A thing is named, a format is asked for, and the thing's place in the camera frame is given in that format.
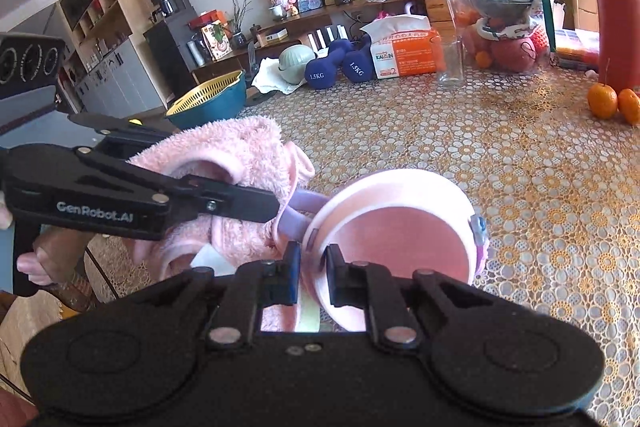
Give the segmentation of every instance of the green plant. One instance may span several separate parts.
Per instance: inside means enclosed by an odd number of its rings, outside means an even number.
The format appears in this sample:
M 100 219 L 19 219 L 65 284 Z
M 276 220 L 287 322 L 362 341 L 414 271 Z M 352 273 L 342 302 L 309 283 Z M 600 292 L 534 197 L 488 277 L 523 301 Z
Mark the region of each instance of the green plant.
M 242 22 L 244 22 L 244 16 L 248 11 L 251 11 L 253 8 L 248 8 L 251 1 L 244 0 L 242 1 L 242 6 L 238 0 L 231 0 L 234 4 L 234 13 L 233 15 L 226 14 L 228 18 L 229 31 L 231 31 L 232 35 L 236 33 L 242 32 Z

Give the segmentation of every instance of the red thermos bottle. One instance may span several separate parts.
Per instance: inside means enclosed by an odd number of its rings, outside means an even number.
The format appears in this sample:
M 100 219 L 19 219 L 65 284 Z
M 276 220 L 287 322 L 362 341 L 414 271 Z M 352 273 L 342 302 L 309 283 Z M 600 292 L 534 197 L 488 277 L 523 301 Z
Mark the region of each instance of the red thermos bottle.
M 598 0 L 600 78 L 640 92 L 640 0 Z

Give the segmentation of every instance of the purple handle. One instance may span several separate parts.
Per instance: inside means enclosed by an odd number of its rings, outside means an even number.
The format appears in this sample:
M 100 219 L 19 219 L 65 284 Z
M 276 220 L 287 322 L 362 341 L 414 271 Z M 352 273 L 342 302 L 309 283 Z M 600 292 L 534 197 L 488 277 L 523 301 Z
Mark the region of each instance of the purple handle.
M 280 216 L 278 232 L 286 235 L 292 241 L 302 243 L 306 229 L 309 228 L 311 223 L 311 218 L 300 214 L 298 211 L 317 214 L 327 201 L 329 201 L 329 198 L 324 194 L 297 188 Z

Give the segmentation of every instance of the white cloth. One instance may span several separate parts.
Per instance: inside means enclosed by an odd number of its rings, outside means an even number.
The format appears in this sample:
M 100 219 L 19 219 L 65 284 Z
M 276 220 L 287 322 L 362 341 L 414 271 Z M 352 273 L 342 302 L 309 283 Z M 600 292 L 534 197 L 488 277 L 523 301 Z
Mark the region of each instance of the white cloth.
M 262 93 L 278 90 L 284 94 L 291 94 L 303 84 L 306 84 L 306 80 L 300 82 L 297 86 L 289 84 L 281 75 L 278 70 L 280 61 L 277 58 L 263 58 L 260 63 L 260 70 L 254 76 L 252 86 L 258 88 Z

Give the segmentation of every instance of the red ball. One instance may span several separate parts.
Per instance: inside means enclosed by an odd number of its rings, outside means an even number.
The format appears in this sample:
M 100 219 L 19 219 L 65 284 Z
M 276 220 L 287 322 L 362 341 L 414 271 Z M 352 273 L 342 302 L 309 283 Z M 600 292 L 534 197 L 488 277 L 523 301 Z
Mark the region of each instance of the red ball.
M 509 39 L 491 44 L 495 64 L 503 70 L 522 73 L 536 63 L 538 54 L 531 39 Z
M 535 29 L 530 38 L 531 42 L 533 42 L 533 48 L 538 55 L 543 54 L 549 49 L 549 36 L 546 34 L 546 28 L 542 24 Z

